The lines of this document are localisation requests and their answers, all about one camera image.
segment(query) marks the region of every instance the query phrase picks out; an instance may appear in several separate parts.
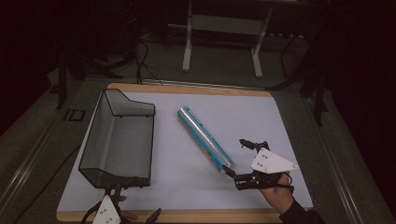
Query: wooden table edge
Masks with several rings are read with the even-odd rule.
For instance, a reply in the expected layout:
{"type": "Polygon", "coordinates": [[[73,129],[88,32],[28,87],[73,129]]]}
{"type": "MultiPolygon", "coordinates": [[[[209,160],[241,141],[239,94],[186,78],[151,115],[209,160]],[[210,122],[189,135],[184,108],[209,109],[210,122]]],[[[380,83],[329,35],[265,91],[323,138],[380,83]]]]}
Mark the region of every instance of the wooden table edge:
{"type": "Polygon", "coordinates": [[[160,86],[160,85],[137,85],[125,83],[111,83],[108,89],[118,89],[123,92],[150,92],[150,93],[178,93],[178,94],[207,94],[207,95],[231,95],[231,96],[261,96],[272,97],[268,91],[246,91],[226,88],[211,87],[185,87],[185,86],[160,86]]]}
{"type": "MultiPolygon", "coordinates": [[[[145,222],[155,211],[130,211],[139,216],[135,222],[145,222]]],[[[84,212],[58,212],[59,221],[82,220],[84,212]]],[[[94,215],[87,221],[93,221],[94,215]]],[[[228,210],[162,210],[158,223],[281,223],[279,213],[268,209],[228,210]]]]}

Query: white plastic bracket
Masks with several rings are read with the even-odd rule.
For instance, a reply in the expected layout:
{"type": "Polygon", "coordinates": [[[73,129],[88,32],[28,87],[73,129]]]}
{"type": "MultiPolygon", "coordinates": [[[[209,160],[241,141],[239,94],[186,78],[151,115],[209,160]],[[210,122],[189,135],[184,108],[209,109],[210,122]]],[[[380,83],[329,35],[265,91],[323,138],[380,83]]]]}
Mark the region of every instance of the white plastic bracket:
{"type": "Polygon", "coordinates": [[[255,171],[268,175],[282,173],[299,169],[299,166],[291,161],[276,155],[274,152],[262,148],[256,158],[251,163],[251,168],[255,171]]]}
{"type": "Polygon", "coordinates": [[[121,219],[119,213],[111,201],[110,196],[105,195],[100,204],[96,217],[92,224],[120,224],[121,219]]]}

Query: robotic arm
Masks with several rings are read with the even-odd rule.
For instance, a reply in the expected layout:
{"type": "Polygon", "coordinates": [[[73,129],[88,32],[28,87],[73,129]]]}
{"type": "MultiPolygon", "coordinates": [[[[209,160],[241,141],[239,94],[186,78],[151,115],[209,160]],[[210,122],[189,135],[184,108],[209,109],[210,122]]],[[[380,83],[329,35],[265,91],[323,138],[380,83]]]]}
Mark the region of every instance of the robotic arm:
{"type": "Polygon", "coordinates": [[[278,184],[282,173],[297,170],[297,164],[288,161],[274,152],[270,151],[267,142],[252,143],[245,139],[240,139],[242,147],[257,150],[257,156],[251,163],[253,172],[251,174],[237,175],[234,170],[223,165],[225,173],[235,182],[237,189],[269,189],[273,187],[294,189],[291,185],[278,184]]]}

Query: black metal basket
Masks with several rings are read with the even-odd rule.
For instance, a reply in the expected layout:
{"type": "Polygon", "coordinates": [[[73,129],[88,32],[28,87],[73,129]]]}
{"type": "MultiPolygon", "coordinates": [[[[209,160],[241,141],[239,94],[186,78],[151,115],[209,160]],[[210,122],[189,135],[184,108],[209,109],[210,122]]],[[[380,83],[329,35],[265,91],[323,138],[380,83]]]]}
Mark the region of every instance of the black metal basket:
{"type": "Polygon", "coordinates": [[[150,185],[155,105],[102,92],[79,164],[97,189],[150,185]]]}

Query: blue cylinder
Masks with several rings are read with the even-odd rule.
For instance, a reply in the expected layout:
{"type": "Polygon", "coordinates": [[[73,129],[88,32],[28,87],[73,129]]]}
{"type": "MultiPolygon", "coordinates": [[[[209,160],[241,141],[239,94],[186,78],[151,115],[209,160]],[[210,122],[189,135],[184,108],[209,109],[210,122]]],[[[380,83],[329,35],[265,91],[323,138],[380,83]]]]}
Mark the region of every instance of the blue cylinder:
{"type": "Polygon", "coordinates": [[[182,106],[177,111],[177,116],[190,131],[190,134],[198,146],[204,151],[206,156],[213,161],[219,171],[223,171],[222,165],[233,168],[233,160],[225,153],[219,143],[187,106],[182,106]]]}

